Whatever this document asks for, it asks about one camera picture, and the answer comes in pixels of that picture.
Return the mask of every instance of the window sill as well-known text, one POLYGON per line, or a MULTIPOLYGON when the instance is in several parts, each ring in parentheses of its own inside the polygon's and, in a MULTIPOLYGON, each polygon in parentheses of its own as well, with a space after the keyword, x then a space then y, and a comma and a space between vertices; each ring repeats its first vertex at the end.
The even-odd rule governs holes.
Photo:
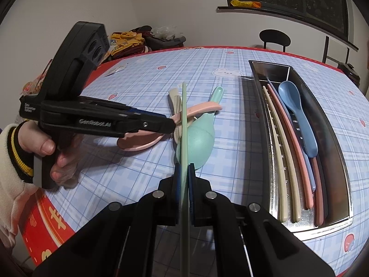
POLYGON ((348 45, 351 49, 354 51, 358 51, 359 48, 356 47, 353 43, 349 42, 347 39, 342 38, 336 34, 333 34, 329 30, 325 29, 322 26, 318 26, 315 24, 312 24, 310 22, 307 22, 305 17, 299 16, 294 13, 286 13, 282 11, 278 11, 276 9, 265 9, 265 8, 242 8, 242 7, 234 7, 234 6, 218 6, 217 12, 240 12, 240 13, 259 13, 263 15, 269 15, 269 16, 275 16, 279 18, 288 19, 290 21, 294 21, 300 24, 304 24, 306 26, 312 27, 314 29, 317 29, 321 32, 326 33, 327 35, 339 40, 340 42, 344 43, 345 45, 348 45))

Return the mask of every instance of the sleeve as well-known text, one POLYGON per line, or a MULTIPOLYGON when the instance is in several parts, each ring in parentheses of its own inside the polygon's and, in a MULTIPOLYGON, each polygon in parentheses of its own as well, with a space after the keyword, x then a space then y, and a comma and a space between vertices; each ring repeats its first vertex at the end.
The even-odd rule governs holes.
POLYGON ((38 187, 32 184, 33 170, 17 149, 17 125, 8 125, 0 134, 0 240, 6 248, 15 246, 18 222, 23 208, 38 187))

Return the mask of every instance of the cutlery tray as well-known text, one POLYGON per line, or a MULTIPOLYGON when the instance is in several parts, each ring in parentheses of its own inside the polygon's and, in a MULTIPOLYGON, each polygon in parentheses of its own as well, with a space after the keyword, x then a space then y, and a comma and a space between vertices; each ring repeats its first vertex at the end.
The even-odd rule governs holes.
MULTIPOLYGON (((268 209, 274 217, 278 218, 278 169, 274 137, 271 129, 273 128, 272 124, 274 123, 271 122, 270 116, 267 112, 268 105, 262 87, 267 87, 267 80, 269 79, 278 91, 279 84, 283 81, 289 80, 297 86, 300 92, 302 108, 311 124, 311 128, 318 144, 317 163, 323 192, 324 222, 319 227, 315 225, 315 197, 314 207, 312 209, 305 209, 304 190, 300 174, 297 174, 297 177, 302 209, 301 220, 299 222, 292 221, 291 188, 289 185, 288 174, 286 174, 289 216, 287 221, 283 224, 290 231, 294 232, 300 240, 307 240, 327 235, 351 225, 353 220, 353 210, 346 164, 333 128, 320 104, 306 86, 305 82, 292 67, 253 60, 250 60, 249 63, 253 73, 253 87, 261 126, 264 208, 268 209)), ((290 112, 290 115, 293 120, 293 127, 297 130, 296 134, 300 137, 301 134, 299 133, 296 118, 292 112, 290 112)), ((284 154, 283 145, 280 140, 279 145, 281 147, 282 154, 284 154)), ((285 167, 287 166, 285 158, 283 158, 283 165, 285 167)))

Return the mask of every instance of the green chopstick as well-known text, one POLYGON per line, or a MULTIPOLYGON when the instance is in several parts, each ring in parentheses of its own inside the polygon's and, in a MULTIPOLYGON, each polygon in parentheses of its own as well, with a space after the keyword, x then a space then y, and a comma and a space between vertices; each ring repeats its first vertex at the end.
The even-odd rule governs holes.
POLYGON ((187 92, 182 84, 182 137, 181 137, 181 201, 180 201, 180 275, 190 275, 190 214, 188 197, 188 140, 187 140, 187 92))

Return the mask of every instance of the person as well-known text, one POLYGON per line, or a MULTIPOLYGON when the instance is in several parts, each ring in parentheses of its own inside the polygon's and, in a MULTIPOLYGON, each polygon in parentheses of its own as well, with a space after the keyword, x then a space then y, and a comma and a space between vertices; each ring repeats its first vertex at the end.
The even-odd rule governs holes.
MULTIPOLYGON (((82 134, 75 135, 70 146, 58 153, 50 172, 58 185, 73 177, 82 140, 82 134)), ((8 250, 15 246, 23 208, 38 190, 32 183, 34 153, 43 157, 56 148, 34 121, 8 125, 0 134, 0 240, 8 250)))

